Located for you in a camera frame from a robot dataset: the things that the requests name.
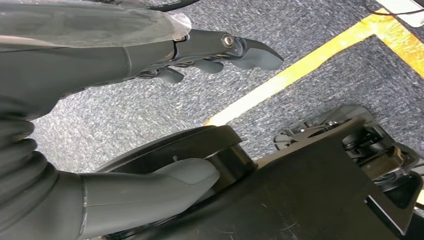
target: bolt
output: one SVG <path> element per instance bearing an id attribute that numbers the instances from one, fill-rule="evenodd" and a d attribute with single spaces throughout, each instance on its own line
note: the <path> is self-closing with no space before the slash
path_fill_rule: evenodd
<path id="1" fill-rule="evenodd" d="M 329 121 L 329 122 L 328 122 L 328 125 L 330 125 L 330 126 L 333 126 L 333 125 L 335 125 L 335 124 L 337 124 L 337 122 L 336 122 L 336 121 Z"/>
<path id="2" fill-rule="evenodd" d="M 222 35 L 221 41 L 222 41 L 222 45 L 228 49 L 233 48 L 234 42 L 235 42 L 234 37 L 228 33 L 225 33 L 224 35 Z"/>

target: yellow tape line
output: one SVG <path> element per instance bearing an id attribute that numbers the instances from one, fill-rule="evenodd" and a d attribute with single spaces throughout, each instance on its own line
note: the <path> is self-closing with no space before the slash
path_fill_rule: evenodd
<path id="1" fill-rule="evenodd" d="M 235 101 L 204 125 L 227 124 L 309 74 L 335 54 L 374 34 L 424 78 L 424 44 L 394 17 L 370 15 Z"/>
<path id="2" fill-rule="evenodd" d="M 424 44 L 392 16 L 379 18 L 373 27 L 375 35 L 424 78 Z"/>
<path id="3" fill-rule="evenodd" d="M 421 190 L 421 193 L 418 196 L 417 202 L 424 205 L 424 190 Z"/>

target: cable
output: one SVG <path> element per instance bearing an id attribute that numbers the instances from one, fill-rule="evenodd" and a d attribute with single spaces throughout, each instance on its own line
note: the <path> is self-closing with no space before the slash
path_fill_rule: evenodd
<path id="1" fill-rule="evenodd" d="M 179 0 L 171 3 L 165 3 L 157 6 L 148 6 L 144 7 L 144 9 L 161 11 L 161 12 L 169 12 L 177 9 L 181 9 L 187 7 L 188 5 L 192 5 L 200 0 Z"/>
<path id="2" fill-rule="evenodd" d="M 407 15 L 407 14 L 416 14 L 424 12 L 424 9 L 415 10 L 415 11 L 407 11 L 407 12 L 400 12 L 400 13 L 381 13 L 371 10 L 371 8 L 367 5 L 367 0 L 362 0 L 362 6 L 370 13 L 375 15 L 381 15 L 381 16 L 398 16 L 398 15 Z"/>
<path id="3" fill-rule="evenodd" d="M 103 3 L 103 4 L 113 4 L 113 5 L 121 5 L 124 2 L 124 0 L 88 0 L 88 1 Z M 169 12 L 169 11 L 174 11 L 177 9 L 187 7 L 188 5 L 192 5 L 198 1 L 200 0 L 175 0 L 170 3 L 162 3 L 160 5 L 139 6 L 139 8 L 149 9 L 154 11 L 161 11 L 161 12 Z"/>
<path id="4" fill-rule="evenodd" d="M 422 167 L 422 166 L 424 166 L 424 163 L 417 164 L 413 168 L 416 169 L 416 168 L 419 168 L 419 167 Z"/>

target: robotic arm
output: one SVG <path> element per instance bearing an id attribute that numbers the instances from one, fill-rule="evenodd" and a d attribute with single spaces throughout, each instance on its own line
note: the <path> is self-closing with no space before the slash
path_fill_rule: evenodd
<path id="1" fill-rule="evenodd" d="M 0 239 L 86 239 L 181 213 L 214 185 L 204 159 L 178 161 L 147 175 L 56 170 L 26 138 L 29 120 L 85 88 L 133 78 L 178 83 L 170 68 L 218 73 L 228 61 L 274 70 L 282 58 L 263 43 L 192 30 L 181 39 L 130 47 L 0 46 Z"/>

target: transparent plastic cover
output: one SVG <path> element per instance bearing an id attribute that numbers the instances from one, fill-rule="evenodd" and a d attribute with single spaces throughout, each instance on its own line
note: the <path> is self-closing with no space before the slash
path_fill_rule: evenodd
<path id="1" fill-rule="evenodd" d="M 184 37 L 184 14 L 79 0 L 0 0 L 0 43 L 127 47 Z"/>

